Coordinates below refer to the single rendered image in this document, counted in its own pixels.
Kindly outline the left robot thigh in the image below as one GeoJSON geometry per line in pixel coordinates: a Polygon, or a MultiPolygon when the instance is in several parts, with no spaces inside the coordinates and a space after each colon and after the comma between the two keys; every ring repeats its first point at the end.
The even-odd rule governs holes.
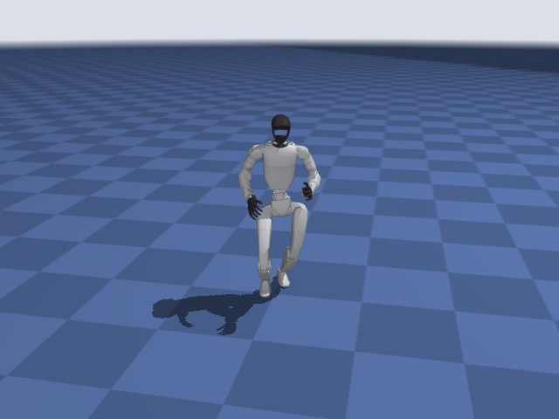
{"type": "Polygon", "coordinates": [[[293,209],[291,242],[285,248],[286,259],[295,260],[300,255],[301,246],[306,234],[307,207],[303,203],[291,203],[293,209]]]}

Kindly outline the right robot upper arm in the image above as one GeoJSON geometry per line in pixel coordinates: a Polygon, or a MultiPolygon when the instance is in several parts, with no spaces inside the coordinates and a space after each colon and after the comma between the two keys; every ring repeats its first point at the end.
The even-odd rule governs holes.
{"type": "Polygon", "coordinates": [[[250,170],[254,167],[257,160],[263,156],[264,150],[265,145],[254,145],[251,147],[250,152],[244,161],[243,167],[240,170],[243,171],[245,180],[251,180],[252,173],[250,173],[250,170]]]}

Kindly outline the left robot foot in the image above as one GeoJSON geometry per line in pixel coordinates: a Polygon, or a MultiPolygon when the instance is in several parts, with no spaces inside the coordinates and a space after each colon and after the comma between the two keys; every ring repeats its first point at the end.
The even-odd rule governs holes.
{"type": "Polygon", "coordinates": [[[280,268],[278,268],[276,275],[278,277],[279,284],[283,287],[288,287],[290,285],[289,279],[285,272],[280,273],[280,268]]]}

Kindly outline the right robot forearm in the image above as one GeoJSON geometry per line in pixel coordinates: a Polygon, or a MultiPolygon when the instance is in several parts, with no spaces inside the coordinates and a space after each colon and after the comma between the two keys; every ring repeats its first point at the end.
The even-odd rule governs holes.
{"type": "Polygon", "coordinates": [[[250,197],[252,197],[252,195],[254,195],[254,193],[252,192],[250,181],[245,180],[243,171],[238,173],[238,183],[243,191],[244,198],[247,201],[250,197]]]}

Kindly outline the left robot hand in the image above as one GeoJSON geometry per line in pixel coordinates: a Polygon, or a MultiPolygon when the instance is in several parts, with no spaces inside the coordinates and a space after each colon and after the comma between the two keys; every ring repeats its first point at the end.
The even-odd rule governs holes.
{"type": "Polygon", "coordinates": [[[310,188],[310,186],[308,186],[307,182],[303,182],[306,187],[302,188],[302,192],[303,192],[303,196],[304,197],[308,197],[308,199],[306,199],[306,201],[313,199],[312,198],[312,190],[310,188]]]}

